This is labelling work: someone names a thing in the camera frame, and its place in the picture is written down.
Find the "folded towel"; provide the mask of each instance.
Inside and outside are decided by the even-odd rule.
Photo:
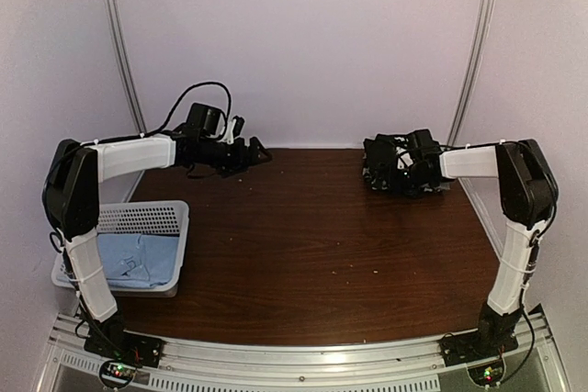
[[[153,288],[174,275],[177,237],[99,234],[98,250],[110,287]],[[59,279],[67,282],[60,274]]]

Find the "white wall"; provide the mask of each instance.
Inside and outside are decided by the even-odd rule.
[[[528,305],[541,302],[573,390],[588,356],[588,0],[496,0],[480,78],[460,142],[535,138],[560,185]],[[502,233],[498,189],[475,188]]]
[[[0,390],[24,391],[57,312],[40,204],[52,155],[63,138],[133,126],[102,0],[2,0],[0,29]],[[104,200],[132,179],[109,183]]]
[[[272,146],[447,136],[480,0],[119,0],[148,126],[190,84],[233,91]],[[221,92],[193,95],[224,106]],[[187,106],[178,110],[184,119]]]

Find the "vent slot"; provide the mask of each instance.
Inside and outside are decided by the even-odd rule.
[[[209,386],[203,382],[195,382],[192,380],[182,380],[177,377],[166,376],[165,374],[152,374],[150,388],[158,392],[289,392],[289,387],[259,387],[259,388],[243,388],[232,389],[224,386]],[[307,387],[299,387],[298,390],[307,389]],[[308,387],[310,392],[440,392],[439,382],[436,375],[428,375],[424,378],[415,380],[395,381],[387,385],[379,385],[372,387],[356,387],[335,388],[335,387]]]

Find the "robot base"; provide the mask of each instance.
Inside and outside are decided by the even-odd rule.
[[[102,344],[102,341],[93,338],[85,341],[84,350],[128,365],[158,367],[163,345],[164,341],[161,339],[125,332],[121,347],[128,349],[127,353],[117,355],[111,348]]]
[[[498,348],[488,349],[481,345],[480,333],[477,330],[459,335],[447,335],[439,342],[441,355],[445,366],[456,364],[469,364],[484,358],[499,356]],[[518,348],[518,341],[514,336],[508,336],[501,341],[503,353]]]

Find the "white backdrop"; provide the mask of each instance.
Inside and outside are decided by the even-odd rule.
[[[445,140],[480,0],[119,0],[149,128],[202,80],[226,83],[245,135],[358,146],[428,127]],[[193,98],[224,106],[220,91]],[[187,106],[178,109],[186,117]]]
[[[496,0],[460,142],[535,138],[560,186],[527,304],[546,310],[572,390],[588,356],[588,0]],[[498,185],[472,180],[504,235]]]

